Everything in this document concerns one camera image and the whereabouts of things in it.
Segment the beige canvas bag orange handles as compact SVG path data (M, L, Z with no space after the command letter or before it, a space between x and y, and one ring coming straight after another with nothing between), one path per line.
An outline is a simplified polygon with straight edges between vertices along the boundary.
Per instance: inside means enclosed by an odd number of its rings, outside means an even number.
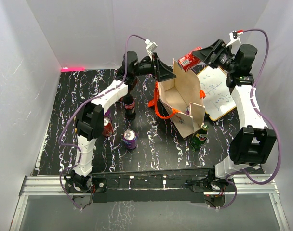
M192 70L185 72L176 60L172 68L176 78L156 82L154 98L148 102L148 107L154 107L160 119L171 120L185 138L204 124L205 106L197 75ZM187 106L190 106L190 115L186 114Z

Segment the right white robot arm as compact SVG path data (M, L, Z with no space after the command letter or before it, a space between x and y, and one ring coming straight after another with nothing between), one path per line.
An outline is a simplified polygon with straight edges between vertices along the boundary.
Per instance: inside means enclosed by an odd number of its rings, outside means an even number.
M268 128L258 113L251 74L257 52L255 46L242 44L233 54L231 46L221 39L209 47L192 52L194 57L209 67L220 67L227 71L226 85L230 88L240 120L240 131L230 143L229 155L215 165L215 174L207 179L207 185L213 191L220 190L224 186L224 178L231 177L234 172L264 164L277 139L275 131Z

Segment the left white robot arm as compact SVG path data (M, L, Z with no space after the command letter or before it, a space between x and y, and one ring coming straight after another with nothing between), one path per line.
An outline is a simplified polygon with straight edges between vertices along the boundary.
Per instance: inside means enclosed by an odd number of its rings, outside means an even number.
M173 69L163 63L155 52L139 61L136 52L128 51L123 56L115 80L103 93L80 105L74 116L78 139L77 156L67 180L75 189L87 192L91 188L93 151L96 140L104 131L104 114L111 105L130 93L136 85L136 78L142 75L152 75L159 82L176 78Z

